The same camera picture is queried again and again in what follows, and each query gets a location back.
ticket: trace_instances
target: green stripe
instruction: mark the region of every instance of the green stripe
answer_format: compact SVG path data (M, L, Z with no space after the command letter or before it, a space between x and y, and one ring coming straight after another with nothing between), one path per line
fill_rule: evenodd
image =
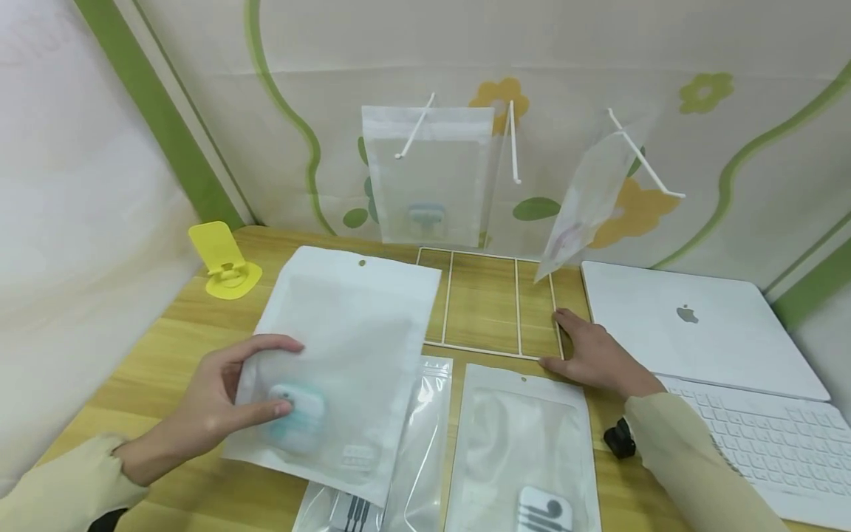
M851 281L851 238L774 302L787 330L793 330Z
M260 35L260 0L247 0L245 3L245 34L248 39L248 50L251 52L251 59L254 61L254 69L257 72L257 77L260 83L266 88L266 92L275 102L277 108L283 115L299 130L301 136L304 137L311 151L311 161L307 165L306 184L307 192L311 197L311 205L313 206L313 214L317 220L325 228L329 234L336 236L337 233L331 228L331 225L325 220L322 213L322 208L319 204L319 190L317 188L317 169L319 161L322 158L322 152L319 148L319 139L307 122L300 117L287 101L283 98L283 94L278 90L275 80L269 72L269 65L266 62L266 53L263 51L263 39Z
M165 62L168 65L168 69L171 71L172 76L174 76L174 79L177 80L177 84L180 86L180 90L186 97L186 101L189 102L189 107L191 107L192 112L195 113L195 118L198 120L198 123L201 124L201 128L204 130L204 134L207 135L210 144L213 146L213 150L215 151L216 157L219 158L222 166L225 167L225 172L227 173L228 178L231 180L231 183L233 183L234 188L237 189L237 194L239 194L239 197L243 200L243 203L245 203L245 207L246 209L248 209L248 213L251 215L252 218L254 218L254 221L256 221L260 225L264 225L263 222L260 220L260 217L251 209L251 204L248 202L248 199L246 199L245 194L243 194L243 189L240 188L239 183L236 179L234 179L233 173L231 172L231 167L228 166L227 161L225 160L224 156L222 156L218 145L216 145L215 143L215 139L210 134L210 130L207 128L207 124L201 117L201 113L198 112L197 107L195 107L195 102L192 101L192 97L189 95L189 91L186 90L186 86L183 84L183 80L180 79L180 76L177 73L177 69L174 68L171 59L168 58L168 54L165 51L163 43L160 42L159 37L157 37L157 34L154 32L154 28L151 25L151 21L148 20L148 16L145 14L145 10L142 8L142 6L139 4L139 0L133 0L133 5L136 7L136 10L139 11L139 15L145 22L145 26L147 26L148 32L151 33L151 37L153 37L154 43L157 44L157 48L159 48L160 54L162 54L163 58L165 59Z
M803 262L804 262L806 259L808 259L808 258L810 257L810 255L812 255L813 253L815 253L815 252L816 252L816 250L817 250L817 249L819 249L819 248L820 248L820 247L821 247L821 246L822 246L825 242L827 242L827 241L828 241L831 237L833 237L833 235L837 234L837 232L838 232L840 229L842 229L843 227L845 227L845 224L847 224L850 220L851 220L851 212L848 212L846 215L844 215L844 216L843 216L843 218L842 218L841 220L839 220L839 221L837 222L837 224L836 224L836 225L834 225L833 227L831 227L831 229L830 229L828 232L826 232L826 233L824 234L824 236L822 236L821 238L819 238L819 239L815 242L815 244L813 244L812 246L810 246L810 247L809 247L809 249L807 249L807 251L805 251L805 252L803 253L803 255L801 255L801 256L798 258L798 260L796 260L795 262L792 262L792 263L791 263L791 265L783 271L783 273L781 273L781 274L780 274L780 275L779 275L779 276L778 276L778 277L777 277L774 281L772 281L772 282L771 282L771 284L770 284L770 285L769 285L769 286L765 289L765 292L770 292L770 291L771 291L771 290L772 290L775 286L777 286L778 284L780 284L780 282L781 282L781 281L783 281L783 279L787 278L787 277L789 276L789 274L790 274L790 273L794 272L794 271L795 271L795 270L796 270L796 269L797 269L797 268L798 268L801 264L803 264Z
M718 179L718 205L715 207L715 212L712 217L700 228L697 233L691 237L680 249L660 260L652 268L663 268L668 266L675 260L679 260L686 253L691 251L695 246L703 242L708 237L718 224L727 215L730 205L733 203L733 183L739 169L751 157L756 155L760 150L771 146L773 143L792 133L795 129L800 128L809 120L819 116L821 112L841 96L848 88L848 82L851 81L851 61L839 72L839 75L834 79L825 90L815 97L814 100L804 106L803 109L795 113L788 120L780 124L774 129L770 129L759 135L756 139L751 140L745 147L739 150L730 162L721 171L721 177Z
M232 231L244 226L115 3L75 1L201 221L222 220Z

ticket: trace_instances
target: sleeve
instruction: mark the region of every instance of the sleeve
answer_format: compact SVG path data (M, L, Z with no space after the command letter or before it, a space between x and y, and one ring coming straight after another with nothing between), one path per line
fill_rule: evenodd
M630 398L625 417L644 466L695 532L788 532L681 398L668 393Z
M135 506L148 489L130 482L112 455L125 441L98 436L30 470L0 499L0 530L85 532L102 516Z

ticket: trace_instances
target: wooden table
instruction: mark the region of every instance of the wooden table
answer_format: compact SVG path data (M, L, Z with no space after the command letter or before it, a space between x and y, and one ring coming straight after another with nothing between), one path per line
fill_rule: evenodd
M414 263L417 248L387 246L348 238L245 227L236 233L247 260L263 268L259 285L240 300L217 300L207 295L206 272L199 270L177 299L139 340L110 379L86 403L74 421L48 449L51 460L101 432L136 437L154 426L180 400L198 359L252 334L278 272L302 245L345 249L364 255ZM425 252L420 264L449 266L448 253ZM546 283L533 285L533 264L520 264L523 351L534 356L558 356L551 320L551 295ZM447 343L501 351L517 349L512 261L456 255L449 304ZM557 304L588 318L585 291L578 270L553 276ZM443 275L437 302L445 301ZM427 338L440 341L443 305L436 304ZM565 337L565 352L571 345ZM424 346L425 354L454 359L452 406L443 476L445 518L449 480L458 433L461 393L468 363L544 375L528 360ZM613 394L585 389L591 413L603 530L689 530L639 459L618 462L603 443L603 430L623 414ZM187 462L154 483L148 498L125 515L123 531L259 532L290 530L307 482L251 464L222 460L220 449ZM817 530L790 523L793 530Z

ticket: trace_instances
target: yellow phone stand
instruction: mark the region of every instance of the yellow phone stand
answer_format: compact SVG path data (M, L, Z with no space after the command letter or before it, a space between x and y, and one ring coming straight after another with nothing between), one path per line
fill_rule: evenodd
M207 267L207 293L221 300L238 300L251 291L263 270L247 262L223 221L189 228L189 238Z

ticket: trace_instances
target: white laptop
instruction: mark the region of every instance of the white laptop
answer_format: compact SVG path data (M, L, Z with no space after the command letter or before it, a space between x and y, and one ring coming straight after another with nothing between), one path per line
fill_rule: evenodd
M756 286L583 262L591 319L782 518L851 531L851 428Z
M584 261L591 319L650 371L828 401L752 283Z

